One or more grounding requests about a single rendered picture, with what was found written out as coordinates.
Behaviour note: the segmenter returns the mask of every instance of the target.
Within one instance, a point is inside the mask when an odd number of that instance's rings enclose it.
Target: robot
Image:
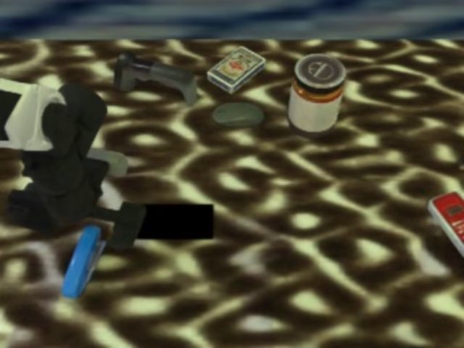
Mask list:
[[[118,212],[97,205],[104,178],[117,167],[113,159],[125,158],[91,149],[107,114],[95,92],[78,84],[54,90],[0,79],[0,102],[0,148],[21,151],[22,174],[32,180],[10,193],[8,223],[44,233],[86,218],[112,221],[120,235],[141,228],[145,206],[124,202]]]

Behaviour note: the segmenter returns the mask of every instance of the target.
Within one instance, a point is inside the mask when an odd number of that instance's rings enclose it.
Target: jar lid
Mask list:
[[[311,93],[331,93],[341,87],[346,76],[343,64],[327,54],[309,54],[295,65],[298,84]]]

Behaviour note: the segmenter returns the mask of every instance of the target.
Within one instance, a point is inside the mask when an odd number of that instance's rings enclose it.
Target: table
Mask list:
[[[268,64],[229,96],[206,71],[239,45]],[[154,83],[114,90],[122,51],[192,69],[199,101]],[[106,101],[96,146],[131,165],[107,202],[216,207],[214,241],[108,252],[76,302],[57,293],[76,231],[49,240],[2,223],[0,340],[29,328],[36,348],[463,347],[464,260],[426,203],[460,190],[464,42],[1,41],[0,52],[3,78],[85,83]],[[307,140],[286,105],[294,63],[316,52],[349,77],[335,129]],[[211,114],[223,102],[254,102],[265,122],[221,128]],[[0,156],[4,209],[24,179],[17,153]]]

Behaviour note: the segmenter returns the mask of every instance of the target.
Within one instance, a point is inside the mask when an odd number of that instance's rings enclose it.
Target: green oval object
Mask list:
[[[250,127],[264,120],[264,112],[251,103],[225,103],[215,109],[212,119],[226,127]]]

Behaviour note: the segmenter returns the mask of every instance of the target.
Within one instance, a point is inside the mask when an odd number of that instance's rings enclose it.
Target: orange band on jar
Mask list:
[[[310,93],[304,90],[303,88],[301,88],[298,85],[296,78],[293,79],[291,84],[295,92],[298,94],[298,96],[300,96],[307,102],[312,102],[312,103],[318,103],[318,104],[330,103],[333,100],[337,99],[339,96],[341,96],[341,94],[343,93],[343,86],[340,86],[339,89],[329,94],[314,94],[314,93]]]

